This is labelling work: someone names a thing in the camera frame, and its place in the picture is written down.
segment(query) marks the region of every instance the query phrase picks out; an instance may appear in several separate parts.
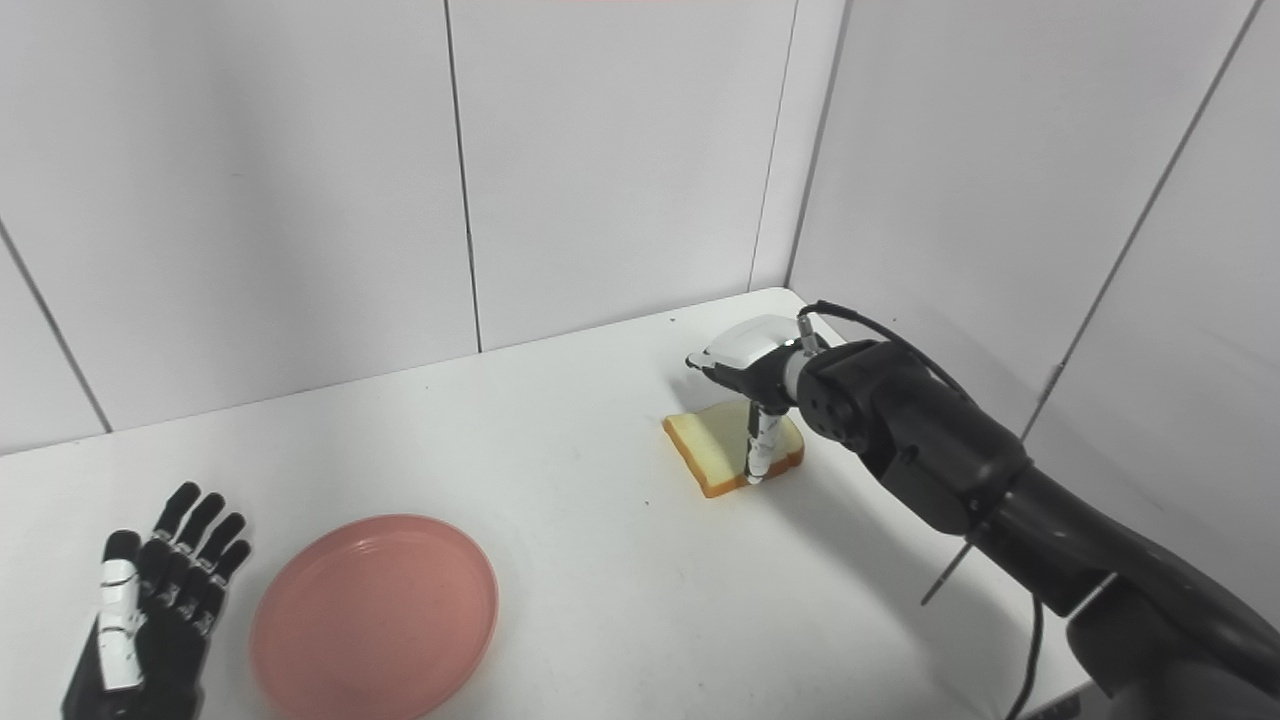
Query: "black cable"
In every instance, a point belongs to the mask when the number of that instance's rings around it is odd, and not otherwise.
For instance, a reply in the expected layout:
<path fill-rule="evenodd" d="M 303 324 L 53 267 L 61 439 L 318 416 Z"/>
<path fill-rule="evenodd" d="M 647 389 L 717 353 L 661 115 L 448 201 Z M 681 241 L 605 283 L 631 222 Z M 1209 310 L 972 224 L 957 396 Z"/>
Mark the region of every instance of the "black cable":
<path fill-rule="evenodd" d="M 934 363 L 932 357 L 925 355 L 924 351 L 922 351 L 919 347 L 915 347 L 914 345 L 908 342 L 905 337 L 886 328 L 884 325 L 877 323 L 876 320 L 872 320 L 870 318 L 863 315 L 856 310 L 845 307 L 844 305 L 836 305 L 835 302 L 827 302 L 826 300 L 819 300 L 813 305 L 805 305 L 804 307 L 800 309 L 796 316 L 808 315 L 809 313 L 817 313 L 819 315 L 831 315 L 832 318 L 841 318 L 844 320 L 850 320 L 876 331 L 890 342 L 893 342 L 895 345 L 901 346 L 911 355 L 915 355 L 916 360 L 923 363 L 924 366 L 928 368 L 934 375 L 937 375 L 937 378 L 942 380 L 943 384 L 955 391 L 961 400 L 972 405 L 974 404 L 973 397 L 969 397 L 969 393 L 965 392 L 963 387 L 960 387 L 960 383 L 956 382 L 956 379 L 952 378 L 946 370 L 943 370 L 941 365 Z"/>
<path fill-rule="evenodd" d="M 1036 687 L 1036 662 L 1039 660 L 1041 641 L 1044 639 L 1044 603 L 1036 596 L 1032 596 L 1032 602 L 1036 616 L 1032 620 L 1032 648 L 1027 653 L 1027 676 L 1023 679 L 1023 689 L 1018 691 L 1018 697 L 1014 700 L 1012 707 L 1009 708 L 1009 715 L 1005 715 L 1005 720 L 1018 720 L 1023 708 L 1027 707 L 1027 700 L 1032 697 L 1032 688 Z"/>

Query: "table surface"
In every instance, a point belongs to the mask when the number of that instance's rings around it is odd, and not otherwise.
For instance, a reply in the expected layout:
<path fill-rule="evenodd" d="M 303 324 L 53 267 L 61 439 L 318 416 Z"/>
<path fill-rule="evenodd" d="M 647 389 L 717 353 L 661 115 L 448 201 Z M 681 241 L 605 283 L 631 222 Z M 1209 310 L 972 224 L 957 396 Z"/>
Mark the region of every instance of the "table surface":
<path fill-rule="evenodd" d="M 922 609 L 960 541 L 852 454 L 801 428 L 804 465 L 705 500 L 662 432 L 730 397 L 685 355 L 800 306 L 759 291 L 0 457 L 0 717 L 56 716 L 104 539 L 188 478 L 255 543 L 204 720 L 271 717 L 247 662 L 259 600 L 308 542 L 387 512 L 462 528 L 500 587 L 484 661 L 433 719 L 1002 717 L 1032 603 L 986 557 Z M 1051 616 L 1030 707 L 1085 680 Z"/>

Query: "robot finger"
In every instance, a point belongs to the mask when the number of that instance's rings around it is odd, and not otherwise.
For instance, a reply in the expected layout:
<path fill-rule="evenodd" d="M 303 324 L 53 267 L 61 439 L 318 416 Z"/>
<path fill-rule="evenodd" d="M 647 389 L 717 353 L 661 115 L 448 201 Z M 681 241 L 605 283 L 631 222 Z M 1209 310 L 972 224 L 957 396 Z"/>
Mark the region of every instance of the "robot finger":
<path fill-rule="evenodd" d="M 205 530 L 209 529 L 210 523 L 214 521 L 214 518 L 225 506 L 227 501 L 216 492 L 205 496 L 205 500 L 201 500 L 200 505 L 191 511 L 191 516 L 187 518 L 187 524 L 182 528 L 182 533 L 178 534 L 174 548 L 189 557 L 196 546 L 200 544 L 201 538 L 205 537 Z"/>
<path fill-rule="evenodd" d="M 200 555 L 196 556 L 196 566 L 204 570 L 206 574 L 212 573 L 214 566 L 223 556 L 223 551 L 230 544 L 236 536 L 244 529 L 244 516 L 239 512 L 232 512 L 221 523 L 214 528 L 214 532 L 209 533 L 209 539 L 205 546 L 200 548 Z"/>
<path fill-rule="evenodd" d="M 178 534 L 178 524 L 182 523 L 182 516 L 191 510 L 191 506 L 197 500 L 200 500 L 200 486 L 191 480 L 182 483 L 182 487 L 164 503 L 164 510 L 160 511 L 160 519 L 156 520 L 156 527 L 151 530 L 151 537 L 165 542 L 172 541 Z"/>
<path fill-rule="evenodd" d="M 201 635 L 207 637 L 214 632 L 214 624 L 218 621 L 218 615 L 223 611 L 223 602 L 227 600 L 227 584 L 230 582 L 232 573 L 244 562 L 248 553 L 250 544 L 244 541 L 236 541 L 218 561 L 218 566 L 209 579 L 209 587 L 205 589 L 205 597 L 201 598 L 193 612 L 192 624 Z"/>

